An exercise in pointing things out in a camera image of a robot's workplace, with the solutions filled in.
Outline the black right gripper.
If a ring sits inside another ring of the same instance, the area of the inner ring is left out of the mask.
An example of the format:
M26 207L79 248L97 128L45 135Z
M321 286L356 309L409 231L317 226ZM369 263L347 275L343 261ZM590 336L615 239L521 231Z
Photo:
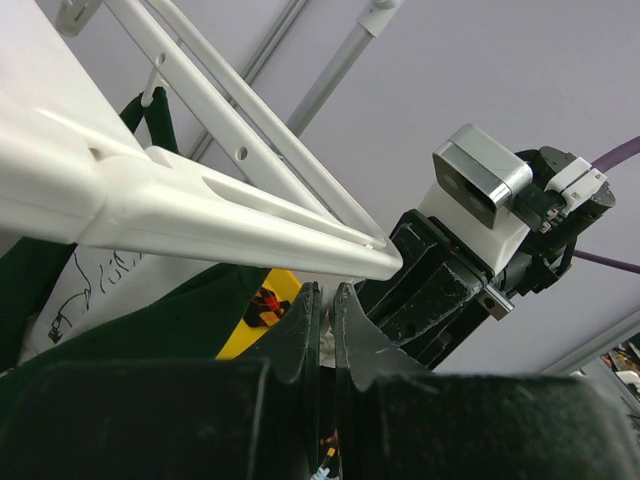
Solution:
M368 318L433 370L489 317L479 301L487 285L513 295L515 267L493 272L442 222L416 209L400 217L391 240L402 268L387 281L357 283L356 293Z

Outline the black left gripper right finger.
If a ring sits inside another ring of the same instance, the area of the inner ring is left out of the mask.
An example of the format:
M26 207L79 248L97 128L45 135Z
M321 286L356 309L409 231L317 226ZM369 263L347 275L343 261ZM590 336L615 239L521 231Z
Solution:
M440 375L394 345L344 283L332 305L345 479L635 479L628 417L572 376Z

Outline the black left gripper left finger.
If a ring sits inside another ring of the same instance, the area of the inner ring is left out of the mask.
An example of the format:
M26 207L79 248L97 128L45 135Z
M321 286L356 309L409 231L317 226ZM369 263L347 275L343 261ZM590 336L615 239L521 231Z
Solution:
M1 432L5 479L307 479L318 466L321 294L233 360L65 362Z

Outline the red black argyle sock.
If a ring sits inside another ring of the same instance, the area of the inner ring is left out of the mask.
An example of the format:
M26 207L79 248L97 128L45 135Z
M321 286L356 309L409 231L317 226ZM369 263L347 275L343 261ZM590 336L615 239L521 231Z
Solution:
M288 313L290 307L290 301L281 300L274 291L261 287L249 303L243 319L250 327L271 328Z

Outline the white and green cloth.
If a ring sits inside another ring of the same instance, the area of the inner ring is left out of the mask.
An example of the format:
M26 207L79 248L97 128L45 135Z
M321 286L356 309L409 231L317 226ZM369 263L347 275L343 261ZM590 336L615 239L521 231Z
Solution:
M152 144L178 153L164 88L147 107L140 94L120 117L132 133L144 117ZM1 375L71 333L137 314L222 266L23 237L1 256Z

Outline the white plastic clip hanger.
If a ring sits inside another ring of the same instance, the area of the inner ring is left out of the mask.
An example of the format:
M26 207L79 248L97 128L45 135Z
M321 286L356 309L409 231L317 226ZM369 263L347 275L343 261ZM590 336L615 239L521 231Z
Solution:
M1 5L1 225L104 249L386 280L387 235L170 1L108 9L244 174L142 147L38 5Z

